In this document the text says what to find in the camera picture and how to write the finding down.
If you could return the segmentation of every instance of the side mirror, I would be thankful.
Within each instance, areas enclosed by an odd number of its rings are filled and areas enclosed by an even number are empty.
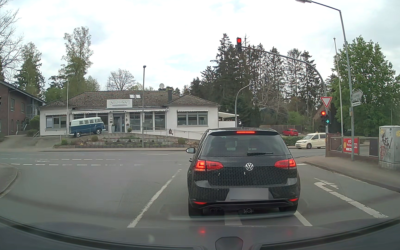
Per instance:
[[[196,148],[187,148],[186,152],[187,153],[195,153],[196,152]]]

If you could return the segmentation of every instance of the vw logo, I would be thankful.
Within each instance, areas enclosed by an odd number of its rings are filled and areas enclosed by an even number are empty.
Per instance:
[[[248,162],[245,165],[246,170],[251,171],[254,168],[254,165],[251,162]]]

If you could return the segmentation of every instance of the rear wiper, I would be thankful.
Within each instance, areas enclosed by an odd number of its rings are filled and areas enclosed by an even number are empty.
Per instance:
[[[266,152],[266,153],[263,153],[263,152],[253,152],[253,153],[248,152],[246,155],[247,156],[255,156],[255,155],[264,155],[264,154],[274,154],[274,153],[273,152]]]

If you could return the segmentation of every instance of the license plate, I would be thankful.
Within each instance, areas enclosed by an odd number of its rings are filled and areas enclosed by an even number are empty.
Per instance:
[[[230,188],[230,200],[268,200],[268,188]]]

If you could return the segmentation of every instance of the graffiti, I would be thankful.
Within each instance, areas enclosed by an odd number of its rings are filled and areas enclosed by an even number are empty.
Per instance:
[[[380,147],[379,147],[379,156],[381,157],[381,160],[385,156],[390,156],[390,148],[392,147],[392,142],[393,142],[393,137],[392,137],[392,130],[390,128],[390,131],[388,135],[386,135],[386,132],[384,130],[381,130],[381,141],[380,141]]]

